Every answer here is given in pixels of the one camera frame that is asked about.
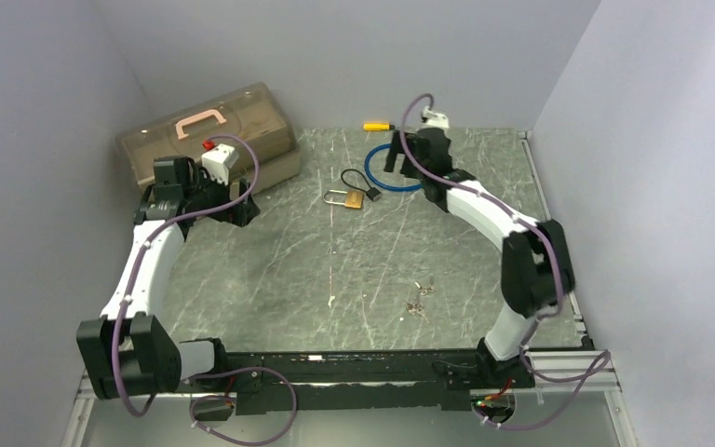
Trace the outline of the blue cable lock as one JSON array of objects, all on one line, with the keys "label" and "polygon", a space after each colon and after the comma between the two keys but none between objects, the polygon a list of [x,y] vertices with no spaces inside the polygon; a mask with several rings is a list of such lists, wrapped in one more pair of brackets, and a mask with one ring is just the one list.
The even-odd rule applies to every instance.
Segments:
[{"label": "blue cable lock", "polygon": [[389,143],[384,143],[375,146],[372,148],[364,157],[363,161],[363,169],[365,171],[365,174],[369,181],[379,187],[380,189],[383,189],[385,191],[389,192],[394,192],[394,193],[408,193],[408,192],[416,192],[419,190],[423,189],[423,186],[420,184],[416,185],[409,185],[409,186],[396,186],[396,185],[390,185],[384,182],[381,182],[378,180],[373,173],[371,172],[371,161],[372,159],[378,155],[379,153],[389,150],[390,149],[390,144]]}]

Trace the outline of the brass padlock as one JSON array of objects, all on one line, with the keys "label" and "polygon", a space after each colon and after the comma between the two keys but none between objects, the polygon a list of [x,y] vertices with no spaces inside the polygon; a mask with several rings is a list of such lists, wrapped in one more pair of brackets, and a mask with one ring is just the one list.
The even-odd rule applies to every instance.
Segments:
[{"label": "brass padlock", "polygon": [[365,194],[362,191],[350,189],[347,191],[328,190],[322,196],[326,204],[341,206],[350,210],[361,210]]}]

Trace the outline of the silver key bunch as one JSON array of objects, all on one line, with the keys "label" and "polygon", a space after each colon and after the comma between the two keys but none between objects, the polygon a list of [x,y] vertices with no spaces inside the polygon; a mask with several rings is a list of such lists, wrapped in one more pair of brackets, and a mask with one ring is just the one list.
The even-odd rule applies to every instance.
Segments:
[{"label": "silver key bunch", "polygon": [[434,278],[431,277],[425,284],[419,281],[414,281],[413,284],[415,286],[415,296],[411,301],[405,303],[406,310],[411,316],[429,323],[425,312],[424,298],[435,291]]}]

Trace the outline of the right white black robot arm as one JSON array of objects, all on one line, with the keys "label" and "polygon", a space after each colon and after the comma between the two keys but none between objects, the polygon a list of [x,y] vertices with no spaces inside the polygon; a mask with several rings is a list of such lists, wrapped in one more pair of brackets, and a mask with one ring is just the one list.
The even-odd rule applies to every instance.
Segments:
[{"label": "right white black robot arm", "polygon": [[477,346],[471,374],[486,386],[499,386],[522,366],[521,357],[538,325],[557,317],[575,279],[562,225],[536,220],[492,195],[464,169],[456,168],[443,129],[395,130],[384,171],[399,156],[401,174],[419,182],[425,198],[466,222],[501,253],[500,288],[504,303]]}]

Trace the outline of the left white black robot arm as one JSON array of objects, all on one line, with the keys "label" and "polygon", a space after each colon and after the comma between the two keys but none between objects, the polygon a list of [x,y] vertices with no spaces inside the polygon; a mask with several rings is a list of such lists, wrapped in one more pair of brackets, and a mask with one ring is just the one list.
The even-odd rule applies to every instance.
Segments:
[{"label": "left white black robot arm", "polygon": [[172,392],[192,376],[208,391],[228,383],[231,367],[219,339],[175,342],[157,313],[198,218],[245,226],[259,215],[249,181],[240,180],[238,197],[231,197],[229,174],[237,158],[235,148],[221,145],[199,161],[189,156],[155,160],[154,180],[134,213],[131,250],[115,292],[100,315],[81,322],[76,332],[97,398]]}]

